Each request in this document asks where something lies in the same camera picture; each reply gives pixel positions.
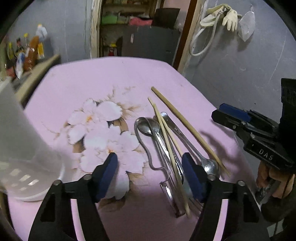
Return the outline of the right hand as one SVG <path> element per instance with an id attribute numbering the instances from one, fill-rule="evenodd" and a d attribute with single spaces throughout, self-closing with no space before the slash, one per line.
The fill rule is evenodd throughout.
<path id="1" fill-rule="evenodd" d="M 277 169 L 269 167 L 265 162 L 261 161 L 258 167 L 256 180 L 257 186 L 259 188 L 265 188 L 271 179 L 280 182 L 278 188 L 273 192 L 273 197 L 285 198 L 293 189 L 295 174 L 281 173 Z"/>

